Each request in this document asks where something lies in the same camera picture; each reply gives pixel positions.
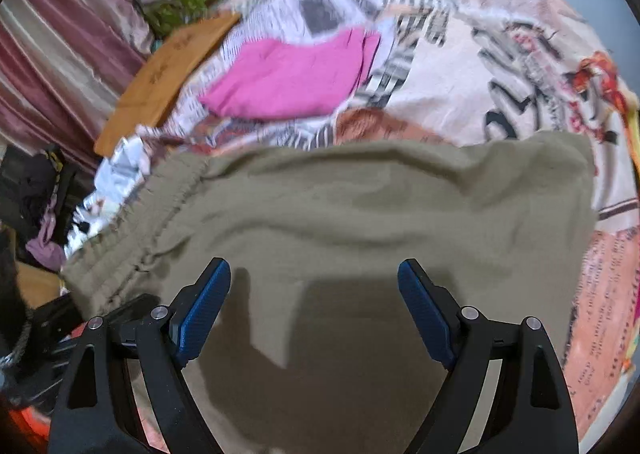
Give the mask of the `pink folded garment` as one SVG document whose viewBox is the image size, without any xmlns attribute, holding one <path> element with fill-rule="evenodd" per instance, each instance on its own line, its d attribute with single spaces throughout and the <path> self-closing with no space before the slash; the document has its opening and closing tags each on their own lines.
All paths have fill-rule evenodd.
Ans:
<svg viewBox="0 0 640 454">
<path fill-rule="evenodd" d="M 198 97 L 209 113 L 246 120 L 326 116 L 367 79 L 381 35 L 345 29 L 321 44 L 243 44 L 228 72 Z"/>
</svg>

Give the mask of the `striped red beige curtain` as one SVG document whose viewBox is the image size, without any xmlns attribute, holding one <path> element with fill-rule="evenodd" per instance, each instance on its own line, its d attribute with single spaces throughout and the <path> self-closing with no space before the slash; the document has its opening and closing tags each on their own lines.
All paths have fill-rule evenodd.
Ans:
<svg viewBox="0 0 640 454">
<path fill-rule="evenodd" d="M 152 32 L 130 0 L 1 1 L 1 141 L 48 144 L 87 171 Z"/>
</svg>

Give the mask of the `newspaper print bed blanket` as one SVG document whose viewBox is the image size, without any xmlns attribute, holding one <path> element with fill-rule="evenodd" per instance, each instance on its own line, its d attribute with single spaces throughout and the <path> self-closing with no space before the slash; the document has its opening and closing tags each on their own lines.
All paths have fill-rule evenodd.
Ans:
<svg viewBox="0 0 640 454">
<path fill-rule="evenodd" d="M 242 22 L 186 81 L 166 125 L 145 139 L 155 168 L 181 153 L 220 157 L 254 148 L 317 151 L 414 141 L 455 148 L 523 141 L 540 132 L 584 136 L 593 161 L 591 234 L 557 351 L 578 437 L 596 440 L 632 372 L 638 332 L 638 159 L 626 113 L 637 97 L 594 30 L 564 0 L 231 0 Z M 243 44 L 321 44 L 357 26 L 382 32 L 369 79 L 319 118 L 246 120 L 209 113 L 198 97 Z"/>
</svg>

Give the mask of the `olive green shorts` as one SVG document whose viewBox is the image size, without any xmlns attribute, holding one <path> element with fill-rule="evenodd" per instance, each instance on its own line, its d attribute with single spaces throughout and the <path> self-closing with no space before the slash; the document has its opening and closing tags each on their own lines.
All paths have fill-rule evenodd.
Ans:
<svg viewBox="0 0 640 454">
<path fill-rule="evenodd" d="M 596 223 L 584 136 L 358 142 L 159 164 L 63 275 L 85 316 L 173 300 L 215 257 L 232 287 L 184 372 L 228 453 L 399 453 L 435 399 L 397 287 L 406 259 L 488 318 L 570 328 Z"/>
</svg>

